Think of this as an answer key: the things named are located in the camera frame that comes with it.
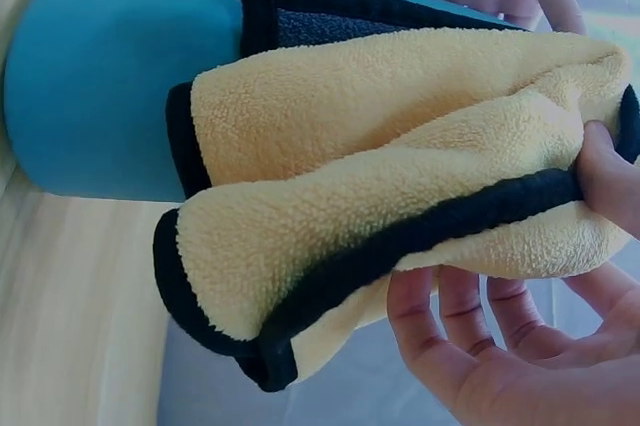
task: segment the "blue surface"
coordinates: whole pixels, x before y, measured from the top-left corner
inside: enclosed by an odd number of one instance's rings
[[[439,0],[411,0],[488,19]],[[18,162],[64,196],[184,199],[166,136],[168,90],[238,59],[236,0],[31,0],[5,74]]]

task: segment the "fleece fabric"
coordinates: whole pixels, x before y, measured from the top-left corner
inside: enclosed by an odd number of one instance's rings
[[[187,333],[276,391],[385,316],[393,269],[589,271],[629,236],[586,208],[573,163],[590,120],[637,160],[630,77],[608,42],[457,29],[203,73],[178,96],[197,146],[188,165],[213,186],[158,224],[163,300]]]

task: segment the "black fabric trim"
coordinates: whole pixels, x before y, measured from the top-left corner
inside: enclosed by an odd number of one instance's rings
[[[640,108],[632,86],[619,109],[616,151],[627,162],[640,155]],[[500,181],[463,198],[443,201],[399,221],[357,247],[342,250],[308,268],[266,319],[260,349],[278,348],[314,324],[355,290],[389,274],[404,256],[428,251],[448,239],[463,238],[523,221],[583,199],[575,171],[548,169]]]
[[[192,87],[193,82],[173,87],[165,108],[171,156],[187,199],[212,186],[191,116]]]
[[[240,0],[243,5],[241,55],[278,47],[278,11],[324,13],[384,23],[398,28],[522,30],[513,25],[469,18],[406,0]]]
[[[618,114],[616,151],[633,163],[640,155],[640,108],[631,86],[624,92]],[[389,274],[402,257],[582,199],[574,171],[548,169],[444,201],[310,266],[310,272],[274,308],[258,338],[247,342],[217,331],[199,308],[177,251],[177,210],[166,213],[156,228],[156,281],[180,327],[205,348],[234,356],[264,391],[279,391],[297,378],[291,339],[342,304],[353,291]]]
[[[162,215],[153,238],[154,274],[160,298],[173,320],[201,346],[232,356],[242,371],[265,392],[286,388],[298,377],[291,343],[260,351],[257,340],[239,341],[211,325],[198,305],[178,251],[178,209]]]
[[[279,12],[282,10],[322,13],[338,17],[383,23],[396,28],[476,28],[519,29],[467,18],[404,0],[241,0],[243,9],[240,56],[279,47]],[[167,99],[166,120],[171,154],[187,198],[211,187],[190,119],[190,98],[183,83],[171,90]]]
[[[209,324],[198,305],[178,251],[178,209],[162,215],[153,238],[154,273],[160,297],[174,321],[205,348],[225,356],[255,356],[255,341],[238,341]]]
[[[520,29],[404,0],[241,1],[242,57],[278,47],[279,10],[331,14],[398,28]],[[172,155],[187,197],[211,187],[191,118],[190,91],[191,83],[174,88],[166,111]],[[619,118],[617,151],[633,162],[640,154],[640,113],[631,87],[625,91]],[[244,373],[264,391],[279,391],[297,378],[291,339],[326,311],[339,306],[354,290],[388,274],[403,256],[581,199],[575,174],[554,169],[500,181],[468,197],[440,203],[417,217],[391,225],[356,248],[313,265],[310,273],[274,308],[258,338],[251,341],[237,341],[218,331],[198,306],[177,248],[175,209],[163,215],[156,227],[155,277],[165,306],[182,329],[205,348],[235,357]]]

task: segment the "wooden surface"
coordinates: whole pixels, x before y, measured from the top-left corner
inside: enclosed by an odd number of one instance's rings
[[[24,3],[0,0],[0,58]],[[151,235],[168,206],[42,194],[1,126],[0,426],[156,424],[167,316]]]

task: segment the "dark gray mesh fabric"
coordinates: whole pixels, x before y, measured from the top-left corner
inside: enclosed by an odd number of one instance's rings
[[[365,19],[343,18],[324,13],[298,13],[279,10],[278,17],[278,42],[281,48],[335,43],[372,34],[392,33],[408,29]]]

